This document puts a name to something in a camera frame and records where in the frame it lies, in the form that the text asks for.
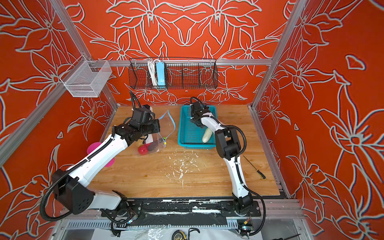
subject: wooden tabletop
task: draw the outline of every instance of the wooden tabletop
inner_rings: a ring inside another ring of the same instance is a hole
[[[216,148],[185,149],[177,143],[181,106],[153,106],[156,118],[168,109],[176,130],[167,139],[167,147],[160,152],[142,156],[135,142],[115,157],[111,167],[102,169],[90,188],[117,190],[127,197],[216,197],[231,196],[232,184],[227,166]],[[245,105],[217,105],[217,117],[225,124],[238,126],[247,138],[245,156],[266,177],[262,179],[241,156],[247,186],[260,195],[279,195],[259,137]],[[112,125],[119,125],[132,116],[132,107],[117,109]]]

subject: coiled white cable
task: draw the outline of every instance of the coiled white cable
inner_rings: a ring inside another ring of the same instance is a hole
[[[156,75],[155,75],[155,61],[158,61],[160,62],[159,59],[155,59],[155,60],[148,60],[148,71],[149,71],[149,74],[151,76],[151,79],[152,79],[152,85],[153,86],[157,86],[157,79],[156,79]]]

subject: red wall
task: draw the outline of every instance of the red wall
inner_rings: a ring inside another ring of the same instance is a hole
[[[257,111],[315,239],[384,236],[384,5],[310,0]]]
[[[79,53],[49,1],[0,4],[0,144],[59,83]],[[66,92],[0,170],[0,239],[48,239],[55,223],[39,216],[51,176],[86,156],[112,114],[105,95]],[[62,205],[50,198],[47,212]]]
[[[294,1],[93,1],[63,0],[94,59],[148,56],[226,59],[271,58]],[[219,68],[216,90],[134,90],[141,101],[183,104],[198,96],[207,103],[247,104],[266,66]],[[109,88],[130,104],[125,67],[114,68]]]

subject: pink bowl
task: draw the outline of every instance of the pink bowl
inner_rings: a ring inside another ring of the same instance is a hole
[[[92,143],[88,149],[87,149],[87,154],[90,154],[91,152],[93,152],[98,146],[101,145],[101,142],[94,142]],[[115,162],[115,158],[112,158],[109,163],[107,163],[107,165],[105,165],[104,167],[110,167],[114,164]]]

